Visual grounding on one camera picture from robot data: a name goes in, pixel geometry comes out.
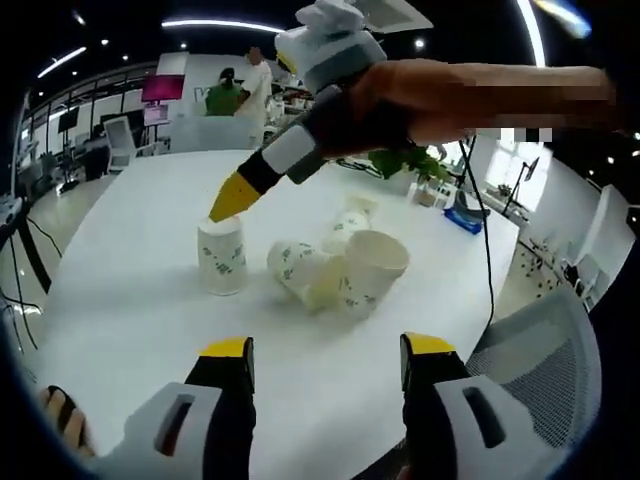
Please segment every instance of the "white paper cup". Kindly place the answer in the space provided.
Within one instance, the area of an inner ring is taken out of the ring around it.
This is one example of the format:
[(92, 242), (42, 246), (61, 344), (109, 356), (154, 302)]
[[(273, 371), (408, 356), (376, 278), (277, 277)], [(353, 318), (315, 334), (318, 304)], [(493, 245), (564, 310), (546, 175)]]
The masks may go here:
[(398, 240), (375, 230), (355, 232), (347, 245), (338, 306), (347, 316), (364, 319), (377, 308), (409, 265), (409, 252)]
[(279, 241), (269, 250), (267, 267), (309, 312), (336, 304), (343, 267), (340, 258), (308, 243)]
[(369, 230), (371, 217), (378, 203), (359, 195), (348, 195), (344, 210), (331, 222), (329, 232), (322, 239), (322, 250), (332, 255), (343, 255), (354, 232)]
[(242, 223), (232, 217), (198, 225), (198, 266), (205, 291), (233, 295), (247, 283), (247, 261), (242, 240)]

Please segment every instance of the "table surface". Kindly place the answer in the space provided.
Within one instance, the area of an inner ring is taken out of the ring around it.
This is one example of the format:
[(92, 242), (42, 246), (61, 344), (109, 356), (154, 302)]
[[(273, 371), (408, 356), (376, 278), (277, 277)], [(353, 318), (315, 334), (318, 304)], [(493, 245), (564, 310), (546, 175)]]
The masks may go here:
[[(209, 343), (255, 338), (257, 426), (251, 478), (350, 478), (403, 437), (400, 341), (406, 331), (453, 343), (465, 361), (490, 311), (483, 235), (441, 210), (411, 205), (363, 172), (325, 166), (283, 179), (242, 215), (248, 287), (216, 297), (198, 285), (196, 225), (247, 151), (137, 159), (87, 214), (46, 304), (41, 385), (69, 392), (105, 454), (124, 422), (162, 386), (186, 378)], [(308, 316), (266, 271), (279, 239), (319, 244), (348, 193), (380, 201), (374, 228), (411, 254), (405, 275), (367, 320)], [(518, 228), (488, 219), (496, 299)]]

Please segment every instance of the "computer monitor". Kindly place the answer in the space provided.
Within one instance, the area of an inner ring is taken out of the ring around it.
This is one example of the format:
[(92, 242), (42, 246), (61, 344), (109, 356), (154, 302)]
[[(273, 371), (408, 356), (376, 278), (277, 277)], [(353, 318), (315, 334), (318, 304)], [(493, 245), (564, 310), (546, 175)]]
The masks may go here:
[(183, 87), (184, 75), (154, 75), (147, 78), (142, 88), (142, 101), (180, 100)]
[(64, 113), (58, 120), (58, 133), (66, 132), (70, 128), (75, 127), (78, 124), (78, 112), (79, 108), (74, 108)]
[(169, 123), (169, 105), (154, 105), (144, 108), (144, 126)]
[(524, 181), (528, 182), (529, 180), (531, 180), (531, 177), (533, 177), (533, 173), (536, 171), (536, 167), (538, 166), (538, 161), (540, 160), (540, 157), (536, 158), (533, 163), (529, 166), (529, 171), (527, 172), (527, 176), (524, 177)]

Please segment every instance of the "window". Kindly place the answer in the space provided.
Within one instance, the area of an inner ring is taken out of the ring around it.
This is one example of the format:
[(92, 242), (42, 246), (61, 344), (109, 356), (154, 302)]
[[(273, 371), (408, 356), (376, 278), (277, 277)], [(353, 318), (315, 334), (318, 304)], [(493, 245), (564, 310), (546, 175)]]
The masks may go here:
[[(532, 165), (539, 158), (538, 165), (530, 180), (525, 181), (527, 168), (523, 170), (523, 164)], [(530, 142), (515, 143), (501, 138), (499, 147), (491, 160), (487, 183), (497, 188), (499, 185), (508, 185), (515, 188), (522, 171), (520, 187), (515, 199), (526, 209), (533, 212), (540, 202), (544, 186), (547, 181), (547, 173), (551, 162), (551, 152), (542, 145)]]

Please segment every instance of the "white chair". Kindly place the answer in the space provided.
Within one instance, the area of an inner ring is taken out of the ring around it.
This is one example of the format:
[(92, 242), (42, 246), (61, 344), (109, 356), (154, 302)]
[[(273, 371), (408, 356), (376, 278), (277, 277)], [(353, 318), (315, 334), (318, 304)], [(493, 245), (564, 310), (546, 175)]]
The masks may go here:
[(578, 282), (575, 284), (574, 289), (581, 298), (584, 298), (585, 295), (590, 294), (598, 281), (598, 277), (602, 274), (602, 270), (589, 254), (586, 254), (578, 262), (576, 268), (578, 270)]
[(113, 118), (104, 122), (104, 130), (109, 142), (109, 172), (121, 172), (136, 157), (148, 157), (156, 153), (160, 142), (155, 142), (143, 147), (136, 147), (129, 127), (129, 119), (122, 117)]
[(598, 272), (595, 283), (588, 291), (582, 294), (582, 303), (587, 311), (591, 311), (591, 309), (596, 306), (602, 296), (607, 292), (610, 283), (609, 275), (603, 271)]

